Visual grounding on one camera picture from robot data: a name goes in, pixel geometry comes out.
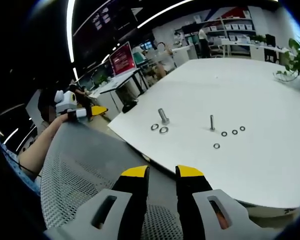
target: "hex bolt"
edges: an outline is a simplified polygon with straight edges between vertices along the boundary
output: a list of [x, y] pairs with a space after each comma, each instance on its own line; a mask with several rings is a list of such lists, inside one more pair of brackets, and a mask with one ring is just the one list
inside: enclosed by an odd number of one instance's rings
[[164, 110], [163, 110], [162, 108], [160, 108], [160, 109], [158, 110], [158, 112], [159, 112], [159, 115], [160, 115], [160, 117], [161, 117], [161, 119], [162, 119], [162, 124], [163, 124], [163, 125], [168, 125], [168, 124], [170, 123], [170, 120], [169, 120], [169, 118], [167, 118], [167, 116], [166, 116]]
[[215, 130], [215, 123], [214, 123], [214, 116], [213, 115], [210, 115], [210, 130], [211, 131], [214, 131]]

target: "person's arm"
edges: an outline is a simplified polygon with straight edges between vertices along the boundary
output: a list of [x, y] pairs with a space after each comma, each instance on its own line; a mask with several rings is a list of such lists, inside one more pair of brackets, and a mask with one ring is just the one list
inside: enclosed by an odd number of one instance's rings
[[68, 114], [57, 117], [37, 138], [37, 140], [19, 156], [21, 169], [25, 174], [34, 179], [41, 171], [44, 161], [55, 134], [63, 122], [68, 119]]
[[157, 64], [157, 70], [158, 70], [160, 79], [162, 79], [163, 77], [165, 77], [167, 75], [166, 71], [165, 71], [165, 68], [161, 63]]
[[85, 93], [85, 92], [83, 92], [83, 91], [80, 91], [79, 89], [76, 89], [76, 90], [75, 90], [75, 93], [77, 93], [77, 94], [81, 94], [81, 95], [86, 95], [86, 93]]
[[171, 51], [171, 49], [169, 48], [168, 44], [166, 44], [165, 46], [165, 50], [169, 55], [173, 55], [173, 52]]

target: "metal washer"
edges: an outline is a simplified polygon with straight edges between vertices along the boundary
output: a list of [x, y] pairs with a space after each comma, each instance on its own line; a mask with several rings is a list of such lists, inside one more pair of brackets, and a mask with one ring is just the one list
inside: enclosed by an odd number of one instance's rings
[[159, 128], [159, 124], [155, 123], [151, 126], [151, 130], [154, 131], [154, 130], [157, 130]]
[[163, 126], [160, 128], [159, 133], [160, 134], [166, 134], [169, 131], [169, 128], [167, 126]]

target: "red screen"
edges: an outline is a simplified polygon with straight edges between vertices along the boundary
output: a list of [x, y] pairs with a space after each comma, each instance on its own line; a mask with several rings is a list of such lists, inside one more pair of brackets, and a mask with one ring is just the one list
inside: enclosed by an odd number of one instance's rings
[[134, 57], [132, 55], [129, 42], [125, 43], [117, 51], [115, 51], [110, 56], [110, 61], [115, 75], [135, 68]]

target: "hand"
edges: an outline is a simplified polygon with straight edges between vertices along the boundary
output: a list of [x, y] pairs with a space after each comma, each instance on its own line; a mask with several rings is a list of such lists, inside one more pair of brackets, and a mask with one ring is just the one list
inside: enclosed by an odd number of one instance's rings
[[57, 129], [61, 126], [62, 123], [68, 120], [68, 113], [58, 116], [52, 123], [55, 123]]

